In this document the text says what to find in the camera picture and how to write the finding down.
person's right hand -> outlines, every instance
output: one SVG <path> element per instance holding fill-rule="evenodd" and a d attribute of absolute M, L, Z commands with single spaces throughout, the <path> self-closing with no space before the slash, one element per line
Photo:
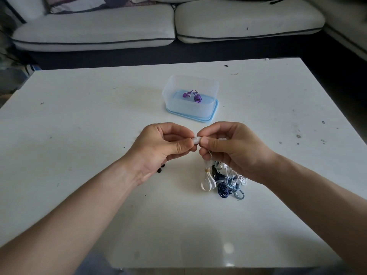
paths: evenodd
<path fill-rule="evenodd" d="M 221 161 L 238 174 L 262 181 L 263 174 L 273 166 L 277 154 L 268 148 L 250 128 L 239 122 L 216 122 L 200 130 L 199 150 L 204 160 Z"/>

hand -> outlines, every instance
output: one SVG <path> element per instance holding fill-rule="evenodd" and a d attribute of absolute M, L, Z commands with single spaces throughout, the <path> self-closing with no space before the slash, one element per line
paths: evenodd
<path fill-rule="evenodd" d="M 194 136 L 190 129 L 178 124 L 151 124 L 143 129 L 122 159 L 137 172 L 137 182 L 141 184 L 168 160 L 196 151 Z"/>
<path fill-rule="evenodd" d="M 197 135 L 202 137 L 199 153 L 204 160 L 211 160 L 210 150 L 213 160 L 222 161 L 238 174 L 257 182 L 276 160 L 277 154 L 239 122 L 216 122 L 200 130 Z"/>

dark spot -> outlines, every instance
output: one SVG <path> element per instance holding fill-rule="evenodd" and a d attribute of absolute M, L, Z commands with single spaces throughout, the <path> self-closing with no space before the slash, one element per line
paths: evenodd
<path fill-rule="evenodd" d="M 134 259 L 138 259 L 138 258 L 140 258 L 140 252 L 139 251 L 135 251 L 134 252 Z"/>

purple earphones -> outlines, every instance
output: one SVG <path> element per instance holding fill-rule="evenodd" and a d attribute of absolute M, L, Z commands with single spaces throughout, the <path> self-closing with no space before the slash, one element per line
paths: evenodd
<path fill-rule="evenodd" d="M 201 102 L 201 96 L 196 90 L 192 90 L 190 92 L 184 93 L 182 95 L 182 97 L 191 97 L 191 93 L 194 95 L 194 101 L 196 103 L 200 103 Z"/>

container lid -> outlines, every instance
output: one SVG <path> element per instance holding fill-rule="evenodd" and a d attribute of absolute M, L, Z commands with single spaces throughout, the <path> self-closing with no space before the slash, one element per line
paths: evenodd
<path fill-rule="evenodd" d="M 195 120 L 195 121 L 199 121 L 199 122 L 211 122 L 214 118 L 214 115 L 215 115 L 215 112 L 218 108 L 218 104 L 219 104 L 219 101 L 218 99 L 215 100 L 215 106 L 213 108 L 213 112 L 212 114 L 210 115 L 209 118 L 206 118 L 206 119 L 203 119 L 203 118 L 199 118 L 197 116 L 193 116 L 193 115 L 186 115 L 186 114 L 181 114 L 181 113 L 177 113 L 177 112 L 174 112 L 174 111 L 170 111 L 168 110 L 168 108 L 166 107 L 167 111 L 170 112 L 171 114 L 175 114 L 175 115 L 178 115 L 178 116 L 183 116 L 184 118 L 188 118 L 188 119 L 191 119 L 191 120 Z"/>

